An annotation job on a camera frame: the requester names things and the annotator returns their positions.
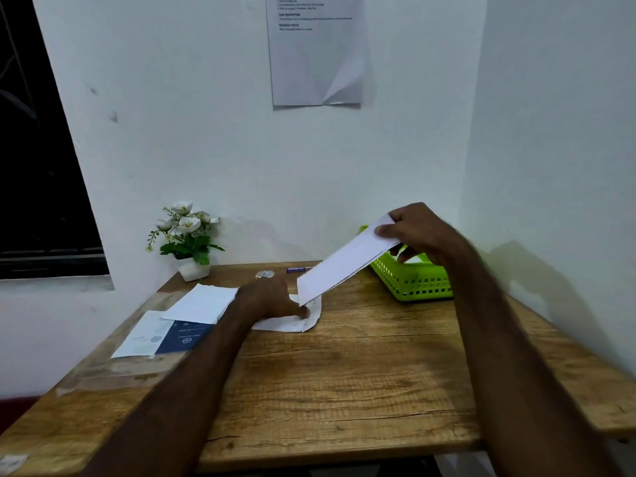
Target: person's left hand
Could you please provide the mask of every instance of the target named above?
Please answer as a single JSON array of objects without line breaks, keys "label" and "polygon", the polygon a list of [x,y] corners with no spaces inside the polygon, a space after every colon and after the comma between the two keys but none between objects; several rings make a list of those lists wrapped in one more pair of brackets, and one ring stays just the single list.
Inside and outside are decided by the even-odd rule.
[{"label": "person's left hand", "polygon": [[236,299],[239,298],[257,310],[256,321],[292,315],[309,316],[306,306],[298,306],[290,299],[287,283],[282,277],[260,278],[243,285],[237,291]]}]

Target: green basket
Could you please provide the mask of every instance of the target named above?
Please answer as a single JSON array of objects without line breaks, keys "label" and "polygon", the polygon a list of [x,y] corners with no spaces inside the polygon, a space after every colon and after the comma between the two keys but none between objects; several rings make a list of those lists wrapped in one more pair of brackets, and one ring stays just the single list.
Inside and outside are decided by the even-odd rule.
[{"label": "green basket", "polygon": [[446,270],[433,264],[425,254],[417,257],[421,263],[398,263],[397,258],[386,252],[370,266],[400,301],[452,297]]}]

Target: white flower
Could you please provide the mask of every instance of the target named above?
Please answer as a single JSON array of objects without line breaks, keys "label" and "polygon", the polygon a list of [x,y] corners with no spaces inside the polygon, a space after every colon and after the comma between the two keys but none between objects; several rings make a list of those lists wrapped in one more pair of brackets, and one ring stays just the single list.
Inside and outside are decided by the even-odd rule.
[{"label": "white flower", "polygon": [[190,214],[190,211],[192,210],[192,202],[175,202],[170,209],[174,214],[186,216],[187,214]]},{"label": "white flower", "polygon": [[155,226],[160,231],[170,231],[172,226],[174,226],[174,221],[166,221],[165,219],[157,219],[155,222]]},{"label": "white flower", "polygon": [[216,224],[220,221],[218,217],[210,217],[210,215],[205,211],[195,212],[195,216],[201,219],[202,223],[206,224]]},{"label": "white flower", "polygon": [[193,233],[201,227],[201,220],[198,217],[182,217],[179,224],[174,226],[175,232],[179,234]]}]

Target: wooden table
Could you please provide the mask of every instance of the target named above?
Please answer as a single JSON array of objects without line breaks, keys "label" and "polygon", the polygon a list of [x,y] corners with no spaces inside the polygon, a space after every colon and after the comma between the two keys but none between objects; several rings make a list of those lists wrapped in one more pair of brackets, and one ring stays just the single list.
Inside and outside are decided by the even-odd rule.
[{"label": "wooden table", "polygon": [[[310,263],[217,266],[202,282],[236,287],[260,270],[281,274],[305,264]],[[287,275],[294,289],[297,277]],[[145,310],[166,309],[195,283],[172,278],[0,437],[0,455],[29,454],[16,476],[73,474],[86,464],[181,357],[111,360],[110,355]],[[532,311],[512,304],[592,423],[614,437],[634,432],[636,383]],[[251,332],[225,386],[198,470],[480,447],[453,301],[400,303],[367,268],[322,296],[322,317],[309,332]]]}]

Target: hand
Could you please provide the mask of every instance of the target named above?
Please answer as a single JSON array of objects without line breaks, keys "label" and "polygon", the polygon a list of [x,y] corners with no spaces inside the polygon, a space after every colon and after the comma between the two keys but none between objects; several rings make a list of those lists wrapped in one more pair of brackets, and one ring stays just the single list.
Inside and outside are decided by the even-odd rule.
[{"label": "hand", "polygon": [[241,286],[236,295],[237,300],[244,301],[254,309],[254,323],[266,318],[297,315],[301,318],[309,316],[305,306],[290,299],[287,283],[282,277],[260,278]]},{"label": "hand", "polygon": [[[466,242],[423,202],[395,209],[389,212],[389,216],[395,224],[378,226],[375,233],[383,238],[398,238],[406,244],[407,248],[397,257],[400,263],[425,252],[433,264],[443,266],[452,250]],[[391,248],[391,254],[397,256],[400,248],[402,244]]]}]

